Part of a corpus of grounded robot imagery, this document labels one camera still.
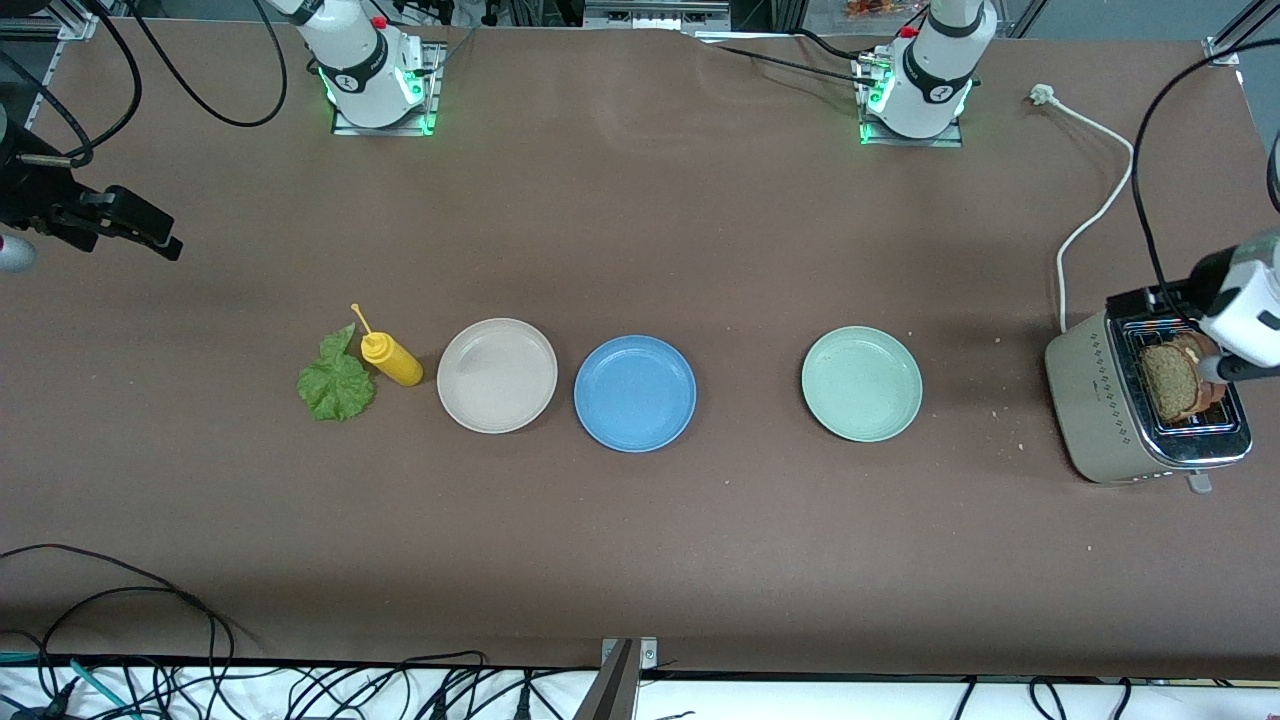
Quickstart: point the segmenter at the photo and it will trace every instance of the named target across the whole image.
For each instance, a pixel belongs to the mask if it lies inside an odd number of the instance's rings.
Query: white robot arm
[[[1187,282],[1203,311],[1201,331],[1233,354],[1201,361],[1204,379],[1280,374],[1280,231],[1210,255]]]
[[[893,73],[868,110],[904,137],[937,136],[960,114],[995,35],[989,0],[933,0],[920,33],[890,44]]]
[[[406,81],[421,56],[417,37],[370,19],[360,0],[268,0],[297,26],[320,64],[329,99],[352,124],[380,128],[422,102]]]

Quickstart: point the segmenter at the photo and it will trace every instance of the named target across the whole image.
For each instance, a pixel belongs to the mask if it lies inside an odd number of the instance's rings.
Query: green leaf
[[[320,359],[298,373],[298,397],[316,420],[347,420],[374,401],[374,382],[358,360],[347,355],[356,331],[348,325],[320,342]]]
[[[339,355],[346,355],[347,346],[351,345],[351,338],[355,334],[356,323],[352,323],[330,336],[325,336],[325,338],[320,341],[320,359],[329,360]]]

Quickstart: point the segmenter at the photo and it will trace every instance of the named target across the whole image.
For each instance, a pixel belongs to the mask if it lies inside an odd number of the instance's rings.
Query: yellow squeeze bottle
[[[422,364],[387,333],[369,329],[369,320],[360,311],[360,305],[352,305],[360,323],[365,325],[365,337],[360,340],[360,354],[372,363],[388,378],[404,387],[416,386],[422,379]]]

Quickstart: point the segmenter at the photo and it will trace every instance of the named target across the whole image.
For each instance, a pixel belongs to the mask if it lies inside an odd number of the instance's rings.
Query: white power cable
[[[1056,260],[1057,327],[1061,332],[1065,333],[1066,332],[1066,272],[1062,269],[1062,258],[1066,256],[1066,250],[1071,247],[1071,243],[1075,242],[1075,238],[1080,237],[1080,234],[1084,233],[1084,231],[1089,229],[1089,225],[1098,222],[1098,218],[1107,214],[1107,210],[1111,209],[1111,204],[1115,202],[1116,197],[1120,196],[1120,192],[1124,190],[1124,186],[1129,184],[1129,176],[1133,173],[1133,143],[1125,140],[1123,136],[1120,136],[1120,133],[1112,131],[1111,128],[1101,123],[1097,123],[1094,120],[1091,120],[1089,118],[1085,118],[1084,115],[1064,105],[1062,101],[1060,101],[1057,97],[1053,97],[1053,88],[1047,85],[1037,85],[1036,87],[1033,87],[1030,92],[1030,99],[1032,104],[1034,105],[1050,105],[1052,108],[1057,108],[1062,113],[1080,120],[1082,123],[1094,129],[1105,132],[1106,135],[1111,136],[1116,142],[1124,145],[1125,151],[1129,154],[1129,167],[1125,168],[1124,177],[1121,177],[1120,182],[1116,183],[1116,188],[1111,191],[1110,196],[1107,196],[1107,200],[1106,202],[1102,204],[1102,208],[1100,208],[1098,211],[1094,213],[1093,217],[1091,217],[1088,220],[1080,223],[1080,227],[1071,231],[1071,234],[1066,236],[1066,240],[1062,242],[1062,246],[1057,249],[1057,260]]]

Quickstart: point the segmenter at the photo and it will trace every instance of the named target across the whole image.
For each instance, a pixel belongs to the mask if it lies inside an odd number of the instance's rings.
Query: toast
[[[1222,400],[1226,386],[1202,379],[1198,369],[1202,357],[1217,352],[1217,345],[1197,332],[1181,332],[1167,342],[1142,350],[1138,361],[1147,379],[1147,395],[1161,421],[1181,423]]]

